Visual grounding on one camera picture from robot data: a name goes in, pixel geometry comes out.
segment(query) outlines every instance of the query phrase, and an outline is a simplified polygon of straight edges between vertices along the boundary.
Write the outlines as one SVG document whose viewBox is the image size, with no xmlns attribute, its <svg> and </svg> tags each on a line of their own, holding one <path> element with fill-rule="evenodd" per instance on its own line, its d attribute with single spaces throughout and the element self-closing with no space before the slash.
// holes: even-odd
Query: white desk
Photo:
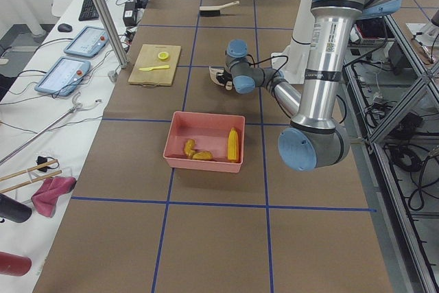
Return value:
<svg viewBox="0 0 439 293">
<path fill-rule="evenodd" d="M 70 33 L 58 32 L 56 25 L 49 33 L 45 42 L 57 38 L 73 38 L 86 25 L 100 26 L 100 21 L 79 22 L 78 16 L 83 0 L 73 0 L 72 4 L 62 15 L 59 23 L 68 23 L 73 26 Z M 108 0 L 107 4 L 115 20 L 115 25 L 119 34 L 125 32 L 122 21 L 123 6 L 117 6 L 116 0 Z M 62 50 L 67 42 L 48 44 L 40 48 L 35 56 L 30 60 L 26 69 L 39 69 L 47 71 L 59 57 L 65 55 Z M 111 49 L 110 43 L 91 60 L 92 68 L 99 63 L 107 51 Z M 72 121 L 81 121 L 88 118 L 102 116 L 104 108 L 110 98 L 113 83 L 108 79 L 107 73 L 115 70 L 119 63 L 113 52 L 109 53 L 105 62 L 94 73 L 91 81 L 84 86 L 79 86 L 70 96 L 53 99 L 50 96 L 39 97 L 37 99 L 25 101 L 18 104 L 0 105 L 0 120 L 7 124 L 20 128 L 30 129 L 39 132 L 49 125 L 53 120 L 59 118 L 70 107 L 71 99 L 76 91 L 81 92 L 79 102 L 84 105 L 93 103 L 96 99 L 101 99 L 102 103 L 90 111 L 76 112 L 69 115 L 59 123 L 67 124 Z M 13 92 L 22 91 L 30 82 L 37 82 L 42 74 L 24 73 L 17 78 L 10 89 Z M 34 90 L 35 84 L 28 87 L 26 92 L 21 95 L 7 93 L 2 104 L 16 102 L 22 99 L 42 95 Z M 74 176 L 78 178 L 86 155 L 91 146 L 100 119 L 87 121 L 84 123 L 65 126 L 53 132 L 46 132 L 16 156 L 0 166 L 0 176 L 5 176 L 22 169 L 26 169 L 36 164 L 38 155 L 51 156 L 60 162 L 63 170 L 61 176 Z M 22 132 L 0 124 L 0 159 L 15 150 L 32 137 L 31 133 Z M 26 176 L 19 176 L 14 179 L 0 183 L 0 189 L 10 187 L 17 183 L 27 180 Z M 14 191 L 7 195 L 15 198 L 19 202 L 29 200 L 42 182 L 34 183 L 18 190 L 17 196 Z M 56 213 L 53 218 L 44 216 L 33 210 L 30 219 L 22 224 L 6 221 L 0 224 L 0 250 L 3 252 L 27 256 L 32 260 L 30 271 L 22 277 L 12 277 L 0 274 L 0 288 L 2 293 L 27 293 L 32 292 L 38 280 L 38 276 L 43 267 L 46 256 L 49 253 L 56 231 L 60 225 L 65 209 L 71 194 L 59 197 L 56 206 Z"/>
</svg>

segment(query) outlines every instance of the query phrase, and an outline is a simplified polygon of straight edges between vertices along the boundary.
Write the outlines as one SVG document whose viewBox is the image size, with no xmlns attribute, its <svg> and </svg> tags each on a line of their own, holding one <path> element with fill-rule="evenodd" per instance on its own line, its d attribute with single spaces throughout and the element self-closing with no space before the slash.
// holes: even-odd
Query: computer mouse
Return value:
<svg viewBox="0 0 439 293">
<path fill-rule="evenodd" d="M 71 30 L 73 30 L 72 26 L 67 23 L 61 23 L 58 26 L 59 32 L 71 32 Z"/>
</svg>

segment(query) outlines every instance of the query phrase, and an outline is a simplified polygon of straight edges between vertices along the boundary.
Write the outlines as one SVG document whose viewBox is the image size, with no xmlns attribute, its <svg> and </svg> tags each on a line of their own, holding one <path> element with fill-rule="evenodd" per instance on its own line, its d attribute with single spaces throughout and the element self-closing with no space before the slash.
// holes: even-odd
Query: wooden board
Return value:
<svg viewBox="0 0 439 293">
<path fill-rule="evenodd" d="M 162 61 L 157 55 L 161 51 L 169 53 L 168 59 Z M 147 45 L 144 44 L 137 57 L 128 82 L 130 84 L 148 84 L 171 86 L 177 68 L 181 46 L 175 45 Z M 139 68 L 169 65 L 169 69 L 140 71 Z"/>
</svg>

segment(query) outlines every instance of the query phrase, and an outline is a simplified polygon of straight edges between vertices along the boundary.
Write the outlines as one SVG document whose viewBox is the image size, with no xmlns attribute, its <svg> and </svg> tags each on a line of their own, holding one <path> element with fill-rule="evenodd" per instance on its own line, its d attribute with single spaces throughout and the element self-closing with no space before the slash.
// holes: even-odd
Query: pink plastic bin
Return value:
<svg viewBox="0 0 439 293">
<path fill-rule="evenodd" d="M 172 117 L 163 157 L 171 167 L 237 173 L 244 159 L 245 124 L 246 119 L 243 116 L 176 111 Z M 239 137 L 238 163 L 227 160 L 228 133 L 232 127 Z M 213 161 L 187 159 L 184 147 L 188 139 L 195 140 L 196 150 L 212 152 Z"/>
</svg>

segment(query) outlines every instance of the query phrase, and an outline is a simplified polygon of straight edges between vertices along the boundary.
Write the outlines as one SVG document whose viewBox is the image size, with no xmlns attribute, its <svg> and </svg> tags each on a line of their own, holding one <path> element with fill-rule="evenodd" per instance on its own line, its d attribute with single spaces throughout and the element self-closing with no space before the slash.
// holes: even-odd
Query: yellow ring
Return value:
<svg viewBox="0 0 439 293">
<path fill-rule="evenodd" d="M 161 51 L 160 53 L 157 54 L 157 57 L 158 57 L 160 60 L 164 61 L 164 60 L 167 60 L 167 59 L 168 59 L 168 57 L 169 57 L 169 53 L 168 53 L 167 51 Z"/>
</svg>

